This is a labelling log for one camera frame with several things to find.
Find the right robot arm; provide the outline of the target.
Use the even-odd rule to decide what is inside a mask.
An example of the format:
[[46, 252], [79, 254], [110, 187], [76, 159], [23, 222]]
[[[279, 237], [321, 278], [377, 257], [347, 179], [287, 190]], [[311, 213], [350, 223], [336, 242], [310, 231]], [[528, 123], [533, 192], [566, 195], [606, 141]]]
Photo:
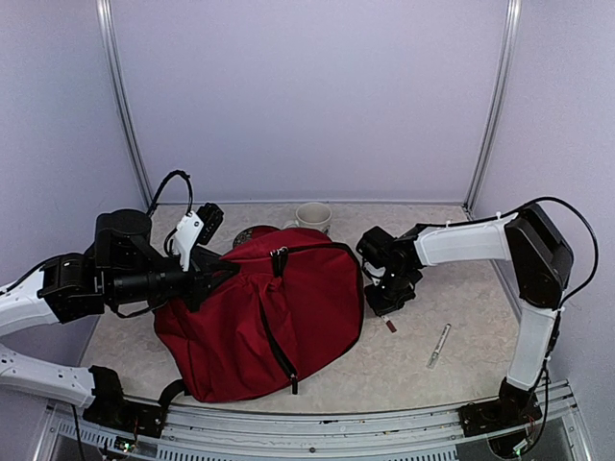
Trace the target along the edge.
[[[592, 262], [585, 278], [571, 283], [576, 253], [547, 204], [561, 206], [578, 219], [590, 242]], [[365, 230], [355, 244], [368, 282], [365, 300], [374, 314], [397, 312], [417, 296], [429, 268], [466, 262], [506, 266], [518, 332], [498, 392], [487, 400], [464, 400], [458, 418], [466, 436], [548, 421], [549, 362], [561, 334], [567, 303], [596, 278], [601, 243], [597, 228], [577, 206], [556, 196], [539, 196], [505, 212], [460, 222], [418, 222], [393, 235], [380, 226]]]

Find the red backpack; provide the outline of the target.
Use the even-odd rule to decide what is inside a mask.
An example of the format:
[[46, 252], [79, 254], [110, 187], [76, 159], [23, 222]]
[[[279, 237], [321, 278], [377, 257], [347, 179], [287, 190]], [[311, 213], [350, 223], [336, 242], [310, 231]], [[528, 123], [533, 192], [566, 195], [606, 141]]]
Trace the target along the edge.
[[155, 333], [200, 402], [252, 400], [348, 352], [364, 319], [359, 262], [318, 230], [271, 231], [226, 253], [239, 271], [191, 312], [179, 299], [155, 314]]

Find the slim white pen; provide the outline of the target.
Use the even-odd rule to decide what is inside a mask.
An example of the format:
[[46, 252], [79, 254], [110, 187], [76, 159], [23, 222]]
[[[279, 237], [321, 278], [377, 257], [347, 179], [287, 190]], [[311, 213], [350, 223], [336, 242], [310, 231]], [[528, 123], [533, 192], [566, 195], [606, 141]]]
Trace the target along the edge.
[[440, 353], [442, 352], [442, 349], [446, 343], [446, 340], [448, 339], [451, 328], [452, 326], [450, 324], [446, 324], [443, 327], [443, 330], [438, 338], [438, 341], [430, 355], [430, 359], [427, 362], [428, 369], [432, 370], [435, 367], [439, 359]]

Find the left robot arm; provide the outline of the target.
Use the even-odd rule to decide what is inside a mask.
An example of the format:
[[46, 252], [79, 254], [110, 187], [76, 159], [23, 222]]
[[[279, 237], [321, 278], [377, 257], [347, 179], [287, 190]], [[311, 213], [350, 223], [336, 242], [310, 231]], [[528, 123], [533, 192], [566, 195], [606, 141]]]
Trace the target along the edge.
[[[223, 221], [215, 204], [182, 217], [161, 255], [150, 244], [152, 220], [135, 209], [103, 213], [93, 244], [84, 253], [51, 257], [1, 289], [1, 333], [67, 324], [145, 302], [145, 313], [178, 299], [191, 312], [237, 273], [233, 263], [206, 249]], [[187, 389], [169, 385], [154, 404], [125, 397], [116, 371], [100, 366], [67, 367], [1, 349], [1, 383], [16, 391], [72, 404], [86, 421], [159, 438], [170, 402]]]

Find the red marker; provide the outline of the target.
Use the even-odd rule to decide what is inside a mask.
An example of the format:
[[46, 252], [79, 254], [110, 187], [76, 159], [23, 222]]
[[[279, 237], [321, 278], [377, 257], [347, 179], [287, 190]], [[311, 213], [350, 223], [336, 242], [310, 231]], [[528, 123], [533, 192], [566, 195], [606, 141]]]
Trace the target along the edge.
[[381, 318], [391, 333], [395, 333], [397, 331], [397, 328], [387, 316], [382, 316]]

